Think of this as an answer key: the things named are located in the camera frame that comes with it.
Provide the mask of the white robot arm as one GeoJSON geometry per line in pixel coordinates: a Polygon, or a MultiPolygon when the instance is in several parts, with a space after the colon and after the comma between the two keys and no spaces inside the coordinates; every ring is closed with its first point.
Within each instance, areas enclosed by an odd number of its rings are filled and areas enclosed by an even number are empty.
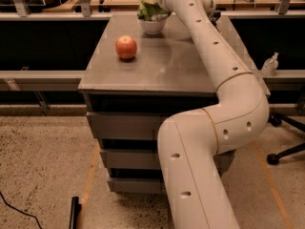
{"type": "Polygon", "coordinates": [[[158,156],[175,229],[240,229],[214,156],[254,140],[269,104],[261,81],[210,20],[213,0],[156,0],[188,29],[218,103],[168,117],[158,156]]]}

